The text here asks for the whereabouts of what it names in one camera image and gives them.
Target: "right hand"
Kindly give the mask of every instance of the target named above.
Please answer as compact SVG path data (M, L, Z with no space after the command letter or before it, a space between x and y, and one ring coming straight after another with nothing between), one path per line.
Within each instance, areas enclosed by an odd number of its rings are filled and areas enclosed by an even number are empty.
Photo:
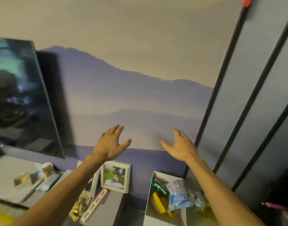
M173 146L168 145L165 141L161 141L163 148L168 151L174 158L186 162L193 156L198 157L197 149L194 143L180 130L173 129L175 135L175 143Z

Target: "red clip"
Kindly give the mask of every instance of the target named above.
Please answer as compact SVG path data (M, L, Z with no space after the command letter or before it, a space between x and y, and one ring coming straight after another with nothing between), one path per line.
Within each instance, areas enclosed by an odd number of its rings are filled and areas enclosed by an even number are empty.
M249 7L252 2L253 2L253 0L244 0L244 1L243 1L243 4L242 4L242 7L243 7L243 8Z

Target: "tv screen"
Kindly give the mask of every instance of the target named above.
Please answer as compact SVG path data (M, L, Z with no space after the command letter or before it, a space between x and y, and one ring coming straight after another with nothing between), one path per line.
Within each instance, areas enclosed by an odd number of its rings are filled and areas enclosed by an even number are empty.
M64 157L32 41L0 38L0 146Z

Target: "snack bag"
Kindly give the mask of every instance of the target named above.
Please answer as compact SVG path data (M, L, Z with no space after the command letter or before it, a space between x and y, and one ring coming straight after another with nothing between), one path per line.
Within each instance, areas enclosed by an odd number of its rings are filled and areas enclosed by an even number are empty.
M180 208L192 207L193 204L189 201L185 184L183 179L179 179L166 184L167 189L170 192L169 195L169 211Z

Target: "picture frame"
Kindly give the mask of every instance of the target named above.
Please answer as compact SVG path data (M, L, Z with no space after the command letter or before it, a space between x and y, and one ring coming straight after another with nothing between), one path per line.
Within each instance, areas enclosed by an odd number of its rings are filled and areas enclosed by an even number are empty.
M82 162L83 161L78 160L77 167L79 167L82 164ZM89 196L89 200L96 195L99 174L100 174L100 169L96 171L96 173L93 175L93 178L89 180L88 185L84 188L85 192Z
M127 194L131 164L107 161L100 167L101 187Z

